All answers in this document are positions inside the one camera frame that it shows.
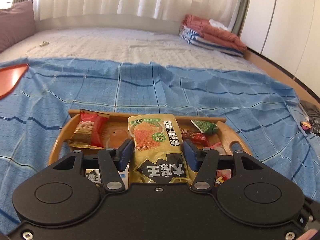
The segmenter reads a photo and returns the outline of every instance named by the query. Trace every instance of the yellow snack bag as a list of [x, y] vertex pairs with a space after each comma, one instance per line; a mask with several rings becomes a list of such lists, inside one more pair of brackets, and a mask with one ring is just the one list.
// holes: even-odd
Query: yellow snack bag
[[129, 182], [191, 184], [182, 153], [182, 136], [172, 114], [131, 116], [128, 129], [135, 152], [130, 161]]

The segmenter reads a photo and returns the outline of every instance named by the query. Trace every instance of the candy wrapper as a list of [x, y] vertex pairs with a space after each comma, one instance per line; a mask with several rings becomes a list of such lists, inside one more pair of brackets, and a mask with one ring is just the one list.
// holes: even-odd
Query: candy wrapper
[[[120, 178], [122, 179], [125, 188], [129, 187], [128, 182], [128, 172], [129, 172], [129, 165], [124, 171], [119, 171]], [[100, 178], [100, 170], [85, 170], [85, 177], [95, 183], [98, 187], [102, 187], [101, 178]]]
[[109, 119], [108, 114], [80, 110], [80, 123], [76, 127], [68, 145], [78, 148], [100, 149], [102, 145], [100, 133], [103, 124]]
[[311, 125], [308, 122], [300, 122], [300, 126], [306, 133], [311, 132]]
[[191, 122], [195, 127], [198, 128], [201, 133], [212, 135], [218, 132], [218, 126], [215, 123], [205, 122], [201, 120], [191, 120]]
[[181, 132], [174, 115], [131, 116], [128, 129], [135, 143], [129, 166], [130, 183], [192, 183], [182, 154]]
[[[227, 155], [223, 147], [221, 146], [221, 142], [218, 142], [209, 148], [217, 150], [220, 155]], [[227, 179], [231, 178], [231, 170], [218, 170], [216, 176], [216, 185], [220, 185], [224, 183]]]
[[209, 140], [205, 134], [200, 132], [194, 132], [187, 129], [180, 129], [182, 134], [182, 139], [190, 139], [192, 143], [201, 144], [203, 146], [209, 147]]

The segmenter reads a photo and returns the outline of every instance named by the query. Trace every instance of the red snack bag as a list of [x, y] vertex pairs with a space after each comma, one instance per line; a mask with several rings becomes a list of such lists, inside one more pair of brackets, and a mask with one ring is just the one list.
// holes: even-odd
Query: red snack bag
[[68, 145], [78, 148], [103, 148], [100, 133], [104, 122], [109, 120], [108, 114], [80, 110], [80, 122]]
[[203, 146], [209, 147], [209, 140], [205, 134], [200, 132], [194, 132], [187, 129], [180, 129], [182, 134], [182, 139], [190, 139], [191, 142], [195, 144], [201, 144]]

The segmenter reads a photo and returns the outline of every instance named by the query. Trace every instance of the small metal part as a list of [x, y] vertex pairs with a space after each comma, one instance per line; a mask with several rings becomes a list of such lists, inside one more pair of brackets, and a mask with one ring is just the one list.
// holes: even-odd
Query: small metal part
[[296, 234], [294, 232], [289, 232], [285, 235], [285, 240], [294, 240]]
[[208, 182], [199, 181], [195, 183], [196, 189], [208, 189], [210, 187], [210, 184]]
[[304, 228], [305, 231], [308, 231], [310, 229], [316, 229], [320, 230], [320, 223], [318, 220], [316, 220], [312, 215], [309, 216], [308, 222]]
[[25, 240], [32, 240], [33, 239], [33, 234], [26, 231], [26, 232], [23, 232], [22, 233], [22, 237], [25, 239]]
[[48, 44], [49, 44], [48, 41], [42, 41], [42, 43], [40, 44], [40, 47], [43, 47], [43, 46], [48, 45]]
[[121, 182], [112, 181], [107, 184], [108, 189], [120, 189], [122, 187]]

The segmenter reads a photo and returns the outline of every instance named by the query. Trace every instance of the blue striped towel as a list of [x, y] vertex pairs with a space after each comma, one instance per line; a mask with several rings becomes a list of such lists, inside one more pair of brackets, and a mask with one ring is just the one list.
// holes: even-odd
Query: blue striped towel
[[243, 57], [243, 53], [239, 50], [221, 46], [219, 44], [206, 41], [195, 30], [182, 25], [179, 30], [179, 36], [183, 38], [187, 43], [210, 50], [217, 50], [226, 53], [231, 56]]

